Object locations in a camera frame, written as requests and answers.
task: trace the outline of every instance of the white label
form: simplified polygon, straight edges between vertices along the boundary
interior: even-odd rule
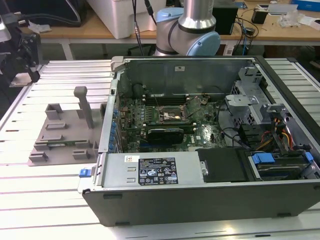
[[[126,155],[124,156],[124,162],[125,163],[137,163],[139,162],[139,155]]]
[[[176,71],[176,72],[184,72],[185,71],[185,67],[184,66],[176,66],[174,68],[174,71]]]

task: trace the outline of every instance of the sticker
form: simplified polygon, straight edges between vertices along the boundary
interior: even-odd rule
[[[124,162],[125,163],[137,163],[139,162],[139,155],[126,155],[124,156]]]
[[[175,72],[184,72],[185,71],[185,67],[184,66],[176,66],[174,68]]]
[[[138,183],[141,186],[178,184],[176,159],[142,158],[139,159]]]

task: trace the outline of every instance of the blue latch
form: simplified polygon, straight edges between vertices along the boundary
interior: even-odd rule
[[[79,173],[79,178],[91,178],[91,169],[81,169]]]
[[[275,161],[271,153],[256,153],[252,156],[254,164],[273,164]]]
[[[314,157],[308,151],[304,154],[304,156],[308,160],[309,163],[312,163],[312,161],[314,160]]]

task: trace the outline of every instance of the screw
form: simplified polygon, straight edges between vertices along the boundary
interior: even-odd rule
[[[207,176],[208,175],[208,170],[206,168],[201,169],[202,175]]]

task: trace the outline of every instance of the power supply label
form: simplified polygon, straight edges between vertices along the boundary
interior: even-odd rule
[[[138,182],[141,186],[178,184],[176,159],[140,158]]]

